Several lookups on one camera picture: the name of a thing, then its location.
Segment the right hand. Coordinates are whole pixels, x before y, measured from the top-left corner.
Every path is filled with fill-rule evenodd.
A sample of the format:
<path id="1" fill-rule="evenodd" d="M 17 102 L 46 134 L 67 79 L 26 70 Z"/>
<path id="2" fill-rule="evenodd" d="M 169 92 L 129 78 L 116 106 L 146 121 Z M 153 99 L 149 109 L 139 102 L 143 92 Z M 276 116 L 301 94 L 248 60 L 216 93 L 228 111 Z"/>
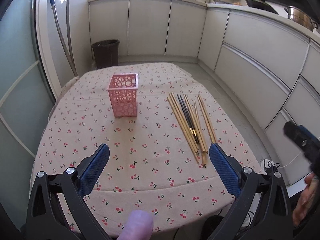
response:
<path id="1" fill-rule="evenodd" d="M 311 173 L 304 179 L 304 182 L 306 187 L 301 192 L 297 205 L 292 212 L 293 225 L 295 227 L 300 224 L 310 210 L 316 195 L 319 179 L 314 173 Z"/>

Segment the left hand thumb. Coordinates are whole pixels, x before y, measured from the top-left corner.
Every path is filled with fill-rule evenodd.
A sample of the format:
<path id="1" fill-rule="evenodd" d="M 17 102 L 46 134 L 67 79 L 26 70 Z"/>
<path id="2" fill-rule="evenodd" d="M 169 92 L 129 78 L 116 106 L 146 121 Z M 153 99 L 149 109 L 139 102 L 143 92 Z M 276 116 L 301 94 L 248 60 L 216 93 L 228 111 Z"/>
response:
<path id="1" fill-rule="evenodd" d="M 124 229 L 117 240 L 149 240 L 153 231 L 153 218 L 143 210 L 130 213 Z"/>

